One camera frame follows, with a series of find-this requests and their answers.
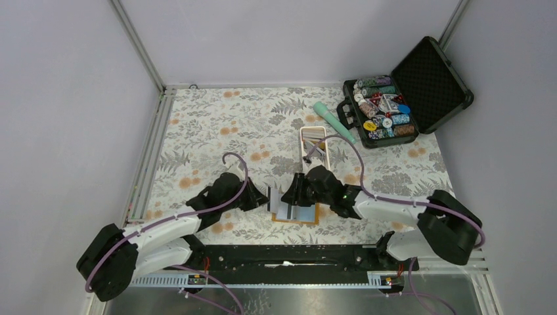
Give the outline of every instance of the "table surface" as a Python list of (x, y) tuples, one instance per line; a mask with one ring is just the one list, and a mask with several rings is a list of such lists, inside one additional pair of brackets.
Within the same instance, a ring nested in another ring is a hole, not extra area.
[[(301, 171), (298, 129), (325, 126), (328, 135), (336, 133), (312, 105), (321, 101), (336, 113), (343, 99), (340, 87), (178, 90), (148, 206), (142, 218), (132, 219), (148, 221), (179, 211), (225, 170), (225, 152), (245, 158), (260, 191), (267, 186), (286, 191), (293, 173)], [(328, 143), (336, 177), (359, 184), (361, 168), (350, 146), (340, 139)], [(366, 164), (367, 188), (402, 196), (453, 192), (435, 135), (387, 148), (369, 150), (360, 142), (356, 147)], [(273, 222), (260, 207), (228, 211), (196, 235), (205, 244), (374, 243), (385, 232), (408, 229), (398, 222), (343, 219), (327, 207), (321, 207), (318, 225)]]

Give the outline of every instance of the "purple cable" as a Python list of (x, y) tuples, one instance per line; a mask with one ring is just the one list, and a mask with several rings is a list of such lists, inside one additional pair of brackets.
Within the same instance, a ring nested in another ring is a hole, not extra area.
[(235, 312), (233, 312), (233, 311), (231, 311), (231, 310), (226, 309), (224, 306), (220, 305), (219, 303), (216, 303), (216, 302), (207, 300), (207, 299), (205, 299), (205, 298), (203, 298), (203, 297), (197, 297), (197, 296), (195, 296), (195, 295), (192, 295), (192, 296), (195, 296), (197, 299), (200, 299), (201, 301), (204, 301), (204, 302), (207, 302), (207, 303), (209, 303), (209, 304), (211, 304), (211, 305), (214, 305), (214, 306), (220, 308), (221, 310), (224, 310), (225, 312), (228, 312), (228, 313), (231, 313), (231, 314), (234, 314), (234, 315), (244, 315), (244, 312), (245, 312), (245, 311), (244, 311), (244, 306), (242, 305), (242, 303), (240, 303), (240, 300), (238, 300), (238, 297), (237, 297), (237, 296), (236, 296), (224, 283), (220, 282), (217, 278), (211, 276), (210, 274), (206, 274), (205, 272), (197, 271), (197, 270), (195, 270), (195, 269), (191, 269), (191, 268), (184, 267), (184, 266), (175, 265), (175, 266), (172, 266), (172, 268), (177, 268), (177, 269), (181, 269), (181, 270), (186, 270), (186, 271), (189, 271), (189, 272), (193, 272), (193, 273), (195, 273), (195, 274), (200, 274), (200, 275), (202, 275), (202, 276), (204, 276), (204, 277), (206, 277), (206, 278), (209, 278), (209, 279), (213, 280), (213, 281), (216, 282), (217, 284), (219, 284), (219, 285), (220, 285), (221, 287), (223, 287), (223, 289), (234, 299), (234, 302), (236, 302), (236, 304), (237, 304), (238, 307), (240, 308), (240, 314), (235, 313)]
[[(228, 206), (229, 204), (231, 204), (232, 202), (234, 202), (234, 200), (238, 199), (238, 197), (240, 197), (240, 195), (244, 192), (244, 189), (246, 189), (246, 186), (248, 185), (248, 165), (246, 164), (246, 161), (244, 161), (244, 159), (242, 159), (242, 157), (236, 153), (233, 152), (226, 152), (223, 155), (223, 163), (225, 164), (225, 157), (227, 156), (235, 156), (240, 160), (240, 163), (242, 164), (242, 166), (244, 167), (244, 174), (245, 174), (245, 180), (244, 183), (242, 184), (242, 187), (240, 188), (240, 190), (236, 193), (236, 195), (234, 195), (234, 197), (232, 197), (232, 199), (230, 199), (229, 201), (226, 201), (225, 203), (221, 204), (221, 205), (217, 205), (215, 207), (211, 207), (209, 209), (205, 209), (205, 210), (199, 210), (199, 211), (193, 211), (193, 212), (186, 212), (186, 213), (180, 213), (178, 215), (179, 218), (181, 217), (188, 217), (191, 215), (200, 215), (202, 213), (207, 213), (207, 212), (211, 212), (211, 211), (215, 211), (215, 210), (219, 210), (222, 209), (226, 206)], [(155, 221), (151, 224), (149, 224), (148, 226), (144, 227), (141, 229), (141, 233), (146, 232), (148, 230), (150, 230), (151, 228), (154, 228), (155, 226), (161, 225), (163, 223), (166, 223), (170, 220), (175, 220), (174, 217), (168, 217), (168, 218), (164, 218), (158, 221)], [(95, 277), (95, 274), (97, 274), (97, 272), (99, 271), (99, 269), (101, 268), (102, 264), (104, 264), (104, 262), (120, 247), (122, 246), (122, 244), (124, 244), (125, 242), (127, 242), (128, 240), (130, 240), (131, 238), (134, 238), (135, 236), (138, 236), (139, 232), (135, 231), (133, 233), (131, 233), (130, 235), (124, 237), (123, 239), (121, 239), (118, 243), (116, 243), (114, 246), (112, 246), (112, 248), (110, 248), (106, 254), (104, 254), (104, 256), (102, 256), (102, 258), (99, 260), (99, 262), (97, 263), (97, 265), (93, 268), (93, 270), (91, 271), (91, 273), (89, 274), (89, 277), (87, 278), (87, 281), (85, 283), (85, 290), (88, 293), (92, 293), (93, 290), (91, 289), (91, 282), (93, 281), (93, 278)]]
[(437, 302), (443, 303), (449, 310), (451, 310), (451, 312), (453, 312), (454, 315), (457, 314), (457, 310), (455, 310), (455, 308), (453, 308), (449, 302), (443, 300), (440, 297), (436, 297), (435, 295), (431, 295), (431, 294), (427, 294), (427, 293), (421, 293), (421, 292), (403, 292), (403, 293), (392, 293), (389, 295), (385, 295), (385, 294), (375, 294), (375, 295), (370, 295), (369, 297), (372, 298), (376, 298), (376, 297), (386, 297), (386, 298), (391, 298), (391, 297), (400, 297), (400, 296), (420, 296), (420, 297), (426, 297), (428, 299), (432, 299), (432, 300), (436, 300)]
[[(346, 141), (354, 150), (354, 152), (356, 153), (356, 156), (358, 157), (358, 160), (360, 161), (360, 165), (362, 168), (362, 172), (360, 173), (360, 187), (362, 188), (362, 191), (372, 197), (372, 198), (376, 198), (377, 200), (382, 200), (382, 201), (386, 201), (386, 202), (392, 202), (392, 203), (398, 203), (401, 205), (414, 205), (413, 201), (406, 201), (406, 200), (400, 200), (400, 199), (393, 199), (393, 198), (387, 198), (387, 197), (382, 197), (382, 196), (375, 196), (373, 193), (369, 192), (365, 187), (364, 187), (364, 170), (365, 170), (365, 166), (364, 166), (364, 161), (362, 159), (362, 157), (360, 156), (360, 152), (358, 152), (358, 149), (356, 149), (356, 147), (350, 142), (348, 141), (347, 138), (340, 136), (340, 135), (329, 135), (324, 137), (323, 139), (321, 139), (320, 141), (318, 141), (313, 148), (307, 153), (306, 157), (309, 157), (313, 151), (315, 151), (315, 149), (317, 148), (318, 145), (320, 145), (323, 141), (329, 139), (329, 138), (341, 138), (342, 140)], [(449, 209), (447, 207), (444, 207), (442, 205), (436, 205), (433, 203), (429, 203), (429, 202), (423, 202), (423, 201), (416, 201), (415, 202), (416, 205), (420, 205), (420, 206), (424, 206), (424, 207), (430, 207), (430, 208), (435, 208), (438, 210), (441, 210), (443, 212), (446, 212), (450, 215), (454, 215), (457, 218), (460, 218), (462, 220), (464, 220), (466, 223), (470, 224), (476, 231), (478, 231), (479, 234), (479, 243), (476, 244), (474, 246), (474, 248), (479, 248), (481, 247), (483, 244), (485, 244), (485, 234), (483, 233), (483, 230), (481, 230), (481, 227), (479, 227), (479, 225), (477, 225), (473, 220), (469, 219), (467, 216), (458, 213), (452, 209)]]
[(449, 304), (449, 302), (443, 300), (440, 297), (436, 297), (435, 295), (429, 295), (429, 294), (425, 294), (425, 293), (418, 293), (416, 291), (416, 289), (414, 288), (414, 284), (412, 283), (412, 267), (414, 266), (415, 262), (416, 262), (416, 257), (412, 258), (412, 261), (410, 262), (410, 266), (408, 267), (408, 283), (410, 284), (410, 289), (412, 290), (411, 294), (416, 295), (416, 299), (418, 300), (418, 302), (420, 302), (422, 307), (425, 308), (429, 313), (431, 313), (433, 315), (439, 315), (439, 313), (434, 311), (431, 307), (427, 306), (426, 303), (424, 303), (424, 301), (422, 301), (422, 299), (420, 299), (420, 295), (425, 296), (425, 297), (430, 297), (432, 299), (435, 299), (435, 300), (443, 303), (446, 307), (448, 307), (451, 310), (451, 312), (453, 312), (454, 315), (457, 315), (457, 310), (455, 310), (455, 308), (452, 307)]

